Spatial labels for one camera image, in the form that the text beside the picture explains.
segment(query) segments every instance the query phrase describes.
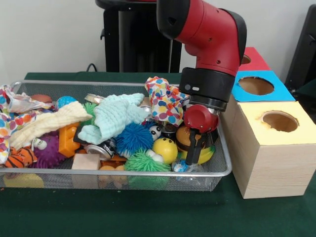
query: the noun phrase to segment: green tablecloth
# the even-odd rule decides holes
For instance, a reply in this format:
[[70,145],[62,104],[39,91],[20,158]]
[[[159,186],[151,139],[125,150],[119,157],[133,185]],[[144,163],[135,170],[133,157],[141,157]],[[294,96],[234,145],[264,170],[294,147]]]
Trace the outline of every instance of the green tablecloth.
[[[151,74],[36,73],[26,79],[122,81],[125,76],[143,82]],[[179,80],[178,74],[160,76]],[[316,176],[302,197],[250,200],[242,199],[232,174],[211,193],[5,188],[0,213],[0,237],[315,237]]]

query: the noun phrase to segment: red robot arm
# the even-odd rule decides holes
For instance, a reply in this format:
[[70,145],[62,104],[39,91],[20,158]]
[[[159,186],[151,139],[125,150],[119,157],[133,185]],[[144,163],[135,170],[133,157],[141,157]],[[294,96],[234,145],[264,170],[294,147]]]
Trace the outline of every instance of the red robot arm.
[[201,147],[195,134],[216,129],[241,65],[247,29],[242,17],[203,0],[157,0],[157,25],[162,34],[185,44],[197,57],[196,68],[184,68],[179,89],[190,95],[184,122],[190,127],[187,164],[197,163]]

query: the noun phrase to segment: wire mesh basket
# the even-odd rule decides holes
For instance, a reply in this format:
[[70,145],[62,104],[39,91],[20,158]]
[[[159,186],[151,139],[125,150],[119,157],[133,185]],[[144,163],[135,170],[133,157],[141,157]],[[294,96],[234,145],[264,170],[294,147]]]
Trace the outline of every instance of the wire mesh basket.
[[[64,95],[84,103],[88,93],[147,94],[140,83],[22,81],[12,84],[15,93],[46,94],[54,101]],[[223,176],[230,174],[232,164],[221,125],[218,129],[213,157],[202,166],[205,172],[133,172],[106,170],[72,170],[73,159],[67,159],[54,169],[0,168],[0,187],[49,189],[119,189],[165,191],[212,191]],[[206,145],[211,144],[211,137]]]

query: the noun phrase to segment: black stand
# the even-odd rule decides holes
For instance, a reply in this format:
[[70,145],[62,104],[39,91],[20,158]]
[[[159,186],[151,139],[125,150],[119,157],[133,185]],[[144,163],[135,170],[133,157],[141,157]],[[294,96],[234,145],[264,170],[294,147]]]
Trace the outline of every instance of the black stand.
[[105,10],[107,72],[179,72],[182,44],[158,31],[155,2],[95,2]]
[[311,5],[285,85],[291,91],[316,78],[316,4]]

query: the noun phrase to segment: shape sorter box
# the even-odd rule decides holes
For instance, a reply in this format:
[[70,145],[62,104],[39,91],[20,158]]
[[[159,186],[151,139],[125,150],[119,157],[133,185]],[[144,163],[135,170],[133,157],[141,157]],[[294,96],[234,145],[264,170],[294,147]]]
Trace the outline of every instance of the shape sorter box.
[[271,68],[254,47],[245,49],[242,65],[239,71],[270,71]]
[[316,169],[316,125],[299,102],[239,103],[232,135],[243,198],[304,194]]
[[238,72],[226,111],[221,114],[221,123],[228,145],[237,104],[259,101],[295,101],[295,99],[273,71]]

